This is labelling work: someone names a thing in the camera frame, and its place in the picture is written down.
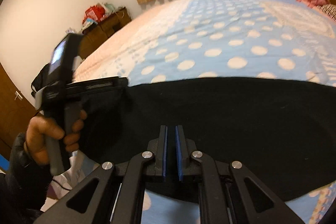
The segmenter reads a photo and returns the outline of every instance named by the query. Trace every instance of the person's arm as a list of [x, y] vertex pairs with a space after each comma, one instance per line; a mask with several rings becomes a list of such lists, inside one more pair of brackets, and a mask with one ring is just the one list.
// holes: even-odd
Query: person's arm
[[[83, 128], [85, 118], [86, 113], [82, 111], [81, 119], [73, 124], [73, 133], [64, 138], [68, 152], [78, 150], [79, 131]], [[8, 201], [18, 208], [40, 210], [45, 203], [48, 186], [53, 177], [48, 165], [44, 135], [61, 139], [64, 131], [52, 119], [37, 116], [32, 118], [26, 134], [20, 134], [16, 138], [11, 151], [9, 170], [4, 180], [0, 178], [0, 187], [6, 192]]]

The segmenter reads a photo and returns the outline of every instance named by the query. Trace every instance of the metal screw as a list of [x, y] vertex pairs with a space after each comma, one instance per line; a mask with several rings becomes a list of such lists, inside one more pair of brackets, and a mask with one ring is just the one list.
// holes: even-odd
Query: metal screw
[[194, 158], [200, 158], [203, 156], [203, 153], [201, 151], [194, 151], [192, 155]]
[[150, 152], [150, 151], [145, 151], [142, 153], [142, 157], [145, 158], [145, 159], [149, 159], [153, 156], [153, 153]]
[[231, 163], [232, 167], [235, 169], [240, 169], [243, 165], [240, 161], [235, 160], [234, 162]]
[[102, 167], [103, 169], [105, 169], [105, 170], [109, 170], [109, 169], [111, 169], [111, 168], [113, 167], [113, 163], [107, 161], [107, 162], [103, 163], [103, 164], [101, 165], [101, 167]]

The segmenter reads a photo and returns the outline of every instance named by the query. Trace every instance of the wooden door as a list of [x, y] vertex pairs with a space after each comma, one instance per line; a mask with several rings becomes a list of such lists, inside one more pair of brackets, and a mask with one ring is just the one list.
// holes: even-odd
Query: wooden door
[[0, 154], [9, 159], [9, 153], [16, 136], [25, 132], [30, 119], [35, 115], [35, 108], [22, 96], [0, 64]]

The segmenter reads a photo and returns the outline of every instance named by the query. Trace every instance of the bed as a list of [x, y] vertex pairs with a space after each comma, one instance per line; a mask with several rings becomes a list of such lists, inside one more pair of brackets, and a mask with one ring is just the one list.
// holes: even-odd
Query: bed
[[[176, 0], [145, 12], [77, 69], [75, 81], [110, 76], [129, 85], [246, 76], [304, 80], [336, 87], [336, 23], [296, 0]], [[56, 179], [74, 187], [98, 164], [78, 151]], [[60, 190], [58, 195], [65, 194]], [[336, 182], [287, 202], [318, 223]], [[147, 191], [142, 223], [199, 223], [198, 205]]]

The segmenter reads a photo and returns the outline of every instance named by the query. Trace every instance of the door handle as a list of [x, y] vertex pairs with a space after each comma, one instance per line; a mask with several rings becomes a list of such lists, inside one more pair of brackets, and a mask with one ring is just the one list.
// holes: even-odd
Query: door handle
[[15, 91], [15, 95], [16, 95], [16, 97], [15, 97], [14, 101], [16, 100], [16, 98], [19, 98], [19, 100], [22, 101], [22, 96], [19, 94], [19, 92]]

